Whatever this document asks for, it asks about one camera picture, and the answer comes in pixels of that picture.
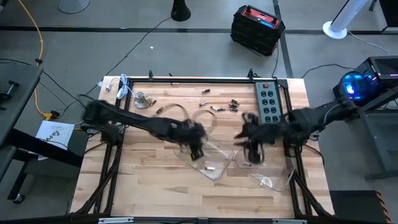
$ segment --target wooden table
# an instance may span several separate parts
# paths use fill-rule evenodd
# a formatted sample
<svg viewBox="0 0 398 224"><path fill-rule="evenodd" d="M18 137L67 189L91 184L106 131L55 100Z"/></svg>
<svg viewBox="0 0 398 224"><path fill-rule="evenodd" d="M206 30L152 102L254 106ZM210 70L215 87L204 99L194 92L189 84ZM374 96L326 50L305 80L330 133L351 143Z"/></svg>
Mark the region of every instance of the wooden table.
<svg viewBox="0 0 398 224"><path fill-rule="evenodd" d="M110 93L104 90L113 77L105 77L99 99L110 103L116 100L117 88ZM293 109L308 106L304 80L288 79ZM211 92L202 95L207 88ZM233 136L241 131L243 123L241 113L257 113L253 84L218 83L181 83L172 86L169 83L135 83L134 92L150 94L157 103L144 110L137 109L131 103L130 111L152 116L161 107L169 103L179 103L190 115L198 110L199 102L208 101L210 105L227 108L231 99L240 102L239 112L225 111L217 113L218 125L210 134L219 142L236 152L240 148L233 146ZM285 111L285 100L281 92ZM184 119L179 108L173 108L161 116ZM203 116L199 122L211 125L211 117ZM98 144L99 136L91 138L87 148ZM318 149L316 142L309 145ZM106 146L99 147L86 154L73 198L71 212L78 210L97 187ZM294 212L289 186L283 192L261 187L252 177L247 176L232 162L224 176L213 182L198 171L186 165L174 155L176 146L152 137L146 131L128 128L124 137L121 163L113 201L112 216L134 217L212 217L212 218L293 218ZM282 143L271 147L280 154L284 162ZM326 211L333 207L326 181L321 157L303 148L302 159L308 188ZM304 212L301 190L297 191L300 208ZM108 190L104 191L101 208L105 205Z"/></svg>

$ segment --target concrete floor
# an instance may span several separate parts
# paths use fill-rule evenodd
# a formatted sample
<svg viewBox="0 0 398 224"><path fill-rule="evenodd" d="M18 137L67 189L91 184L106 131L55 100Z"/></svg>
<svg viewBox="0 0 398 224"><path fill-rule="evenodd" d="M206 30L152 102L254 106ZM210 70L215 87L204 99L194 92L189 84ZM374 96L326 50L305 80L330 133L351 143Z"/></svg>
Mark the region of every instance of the concrete floor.
<svg viewBox="0 0 398 224"><path fill-rule="evenodd" d="M152 28L170 16L172 0L95 0L78 14L62 14L52 0L25 0L27 8L39 26L57 27L127 27ZM345 0L279 0L282 20L287 30L320 30L325 21L332 20ZM223 29L230 29L233 14L239 6L251 4L271 14L273 0L187 0L192 17L186 22L169 20L160 28L220 29L223 33L154 32L149 34L133 53L110 75L154 75L245 77L252 67L262 77L270 77L276 54L258 57L234 43ZM31 26L29 18L18 5L10 1L0 14L0 25ZM376 17L364 7L350 24L351 30L381 30ZM144 33L43 32L44 70L72 94L85 93L95 85L134 46ZM398 55L398 35L361 35L369 42L383 46L391 55ZM292 71L301 77L309 68L327 63L357 67L369 56L384 55L378 48L353 37L343 40L324 35L287 34L280 43L279 62L275 75L285 78ZM0 31L0 58L34 63L40 42L36 32ZM281 49L287 49L289 56ZM311 106L332 100L331 88L345 70L325 67L305 77ZM41 80L66 104L73 101L47 77ZM64 106L44 87L38 87L42 110L62 109ZM91 95L97 97L99 89ZM77 123L81 108L74 104L60 120ZM17 127L35 135L42 118L32 99L28 102ZM391 218L398 222L398 178L366 182L366 174L379 170L373 150L365 140L358 123L333 123L320 137L320 149L325 156L325 171L330 190L378 190L384 196ZM21 165L12 163L0 184L1 219L61 215L67 210L73 195L75 179L29 177L22 192L25 202L14 205L6 200Z"/></svg>

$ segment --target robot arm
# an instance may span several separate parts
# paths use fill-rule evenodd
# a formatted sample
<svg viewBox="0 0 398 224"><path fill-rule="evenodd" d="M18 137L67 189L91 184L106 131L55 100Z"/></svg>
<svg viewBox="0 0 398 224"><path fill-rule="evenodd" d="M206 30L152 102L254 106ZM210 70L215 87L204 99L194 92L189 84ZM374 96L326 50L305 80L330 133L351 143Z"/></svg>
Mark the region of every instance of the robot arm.
<svg viewBox="0 0 398 224"><path fill-rule="evenodd" d="M201 139L205 137L206 131L200 123L193 123L190 119L177 121L171 118L148 118L116 108L103 100L93 100L86 107L83 121L89 125L85 129L99 129L102 132L101 140L110 144L120 141L119 128L109 123L114 121L146 130L163 141L190 146L193 161L203 156Z"/></svg>
<svg viewBox="0 0 398 224"><path fill-rule="evenodd" d="M258 120L256 115L243 114L243 130L235 138L248 138L237 145L249 150L248 159L251 162L261 163L261 152L254 147L258 144L275 144L276 140L283 138L290 145L303 146L312 133L323 131L326 125L334 121L357 118L358 109L349 98L339 98L316 108L293 110L284 116L286 119L281 119L277 124L258 125L255 122Z"/></svg>

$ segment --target white paper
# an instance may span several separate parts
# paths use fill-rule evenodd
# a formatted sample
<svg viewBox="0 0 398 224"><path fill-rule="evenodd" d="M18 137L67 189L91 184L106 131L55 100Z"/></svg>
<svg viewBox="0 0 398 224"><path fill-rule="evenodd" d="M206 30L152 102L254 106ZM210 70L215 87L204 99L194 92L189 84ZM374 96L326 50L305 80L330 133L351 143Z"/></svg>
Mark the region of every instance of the white paper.
<svg viewBox="0 0 398 224"><path fill-rule="evenodd" d="M67 146L69 143L70 136L72 136L74 124L65 124L53 121L43 121L36 134L36 138L43 141L47 141L49 144L58 146L61 149L68 150ZM41 161L46 159L42 155L38 156L38 160Z"/></svg>

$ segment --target clear plastic container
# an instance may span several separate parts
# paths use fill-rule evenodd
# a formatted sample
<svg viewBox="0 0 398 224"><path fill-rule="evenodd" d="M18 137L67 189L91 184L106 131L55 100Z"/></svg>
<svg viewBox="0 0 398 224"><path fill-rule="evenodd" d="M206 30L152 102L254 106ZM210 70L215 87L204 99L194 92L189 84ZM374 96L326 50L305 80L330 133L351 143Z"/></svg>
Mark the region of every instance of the clear plastic container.
<svg viewBox="0 0 398 224"><path fill-rule="evenodd" d="M245 173L255 178L261 186L281 192L289 183L294 172L292 160L281 153L283 152L273 147L268 150L264 149L264 162L253 164L246 159L242 149L236 154L234 161Z"/></svg>
<svg viewBox="0 0 398 224"><path fill-rule="evenodd" d="M234 151L211 137L208 137L207 141L203 142L204 156L195 161L191 159L191 150L188 146L174 149L174 154L209 179L213 181L220 180L234 157Z"/></svg>

